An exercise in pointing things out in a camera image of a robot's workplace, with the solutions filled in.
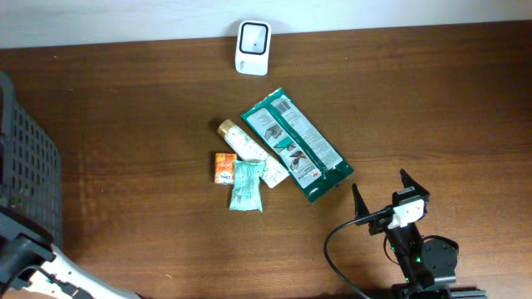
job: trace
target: small orange box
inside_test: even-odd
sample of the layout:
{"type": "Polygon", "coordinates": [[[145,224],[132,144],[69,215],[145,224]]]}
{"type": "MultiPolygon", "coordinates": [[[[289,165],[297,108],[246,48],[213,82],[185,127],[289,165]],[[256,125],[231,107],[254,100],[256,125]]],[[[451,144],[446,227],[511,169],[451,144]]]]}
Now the small orange box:
{"type": "Polygon", "coordinates": [[[214,182],[216,184],[234,184],[234,161],[236,154],[216,154],[216,170],[214,182]]]}

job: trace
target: white wall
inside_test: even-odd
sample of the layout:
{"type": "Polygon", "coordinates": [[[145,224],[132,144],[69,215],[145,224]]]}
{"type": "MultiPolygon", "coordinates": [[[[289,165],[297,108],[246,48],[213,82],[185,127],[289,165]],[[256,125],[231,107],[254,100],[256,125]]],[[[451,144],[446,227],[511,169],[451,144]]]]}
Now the white wall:
{"type": "Polygon", "coordinates": [[[0,0],[0,48],[532,19],[530,0],[0,0]]]}

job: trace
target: cream tube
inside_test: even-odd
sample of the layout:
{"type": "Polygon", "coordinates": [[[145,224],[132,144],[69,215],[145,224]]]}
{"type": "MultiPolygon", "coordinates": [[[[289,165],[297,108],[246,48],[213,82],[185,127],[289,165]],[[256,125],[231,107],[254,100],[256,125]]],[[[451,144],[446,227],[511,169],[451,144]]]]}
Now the cream tube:
{"type": "Polygon", "coordinates": [[[226,120],[218,127],[218,134],[246,162],[264,161],[264,172],[261,179],[273,188],[288,177],[288,171],[274,157],[268,154],[249,135],[233,123],[226,120]]]}

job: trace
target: packaging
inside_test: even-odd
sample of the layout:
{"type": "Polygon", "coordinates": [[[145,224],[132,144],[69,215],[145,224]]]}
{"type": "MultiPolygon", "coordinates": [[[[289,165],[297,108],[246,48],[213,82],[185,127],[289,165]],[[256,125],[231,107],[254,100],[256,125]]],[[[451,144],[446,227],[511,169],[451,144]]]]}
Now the packaging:
{"type": "Polygon", "coordinates": [[[214,182],[216,184],[233,184],[235,160],[236,154],[216,154],[214,172],[214,182]]]}
{"type": "Polygon", "coordinates": [[[282,88],[242,118],[277,153],[311,203],[354,172],[282,88]]]}
{"type": "Polygon", "coordinates": [[[261,179],[268,187],[275,187],[289,176],[284,166],[235,125],[233,121],[224,121],[218,128],[218,134],[224,138],[225,142],[242,160],[255,163],[264,161],[265,166],[261,179]]]}
{"type": "Polygon", "coordinates": [[[231,194],[232,211],[263,211],[260,200],[259,177],[264,172],[264,162],[250,163],[234,161],[234,188],[231,194]]]}

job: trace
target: wooden table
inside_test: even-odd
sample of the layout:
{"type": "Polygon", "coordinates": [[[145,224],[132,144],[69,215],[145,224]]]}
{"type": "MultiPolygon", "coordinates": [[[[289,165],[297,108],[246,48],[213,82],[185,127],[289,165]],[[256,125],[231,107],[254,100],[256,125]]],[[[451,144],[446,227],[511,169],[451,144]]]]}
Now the wooden table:
{"type": "MultiPolygon", "coordinates": [[[[0,51],[17,98],[62,155],[65,252],[154,298],[349,292],[323,240],[401,188],[432,194],[424,234],[456,240],[457,287],[532,292],[530,22],[273,36],[267,76],[234,69],[235,38],[0,51]],[[310,204],[292,179],[261,186],[264,212],[228,210],[213,184],[217,125],[278,87],[357,173],[310,204]]],[[[366,289],[403,281],[382,238],[352,227],[332,258],[366,289]]],[[[10,293],[7,298],[41,298],[10,293]]]]}

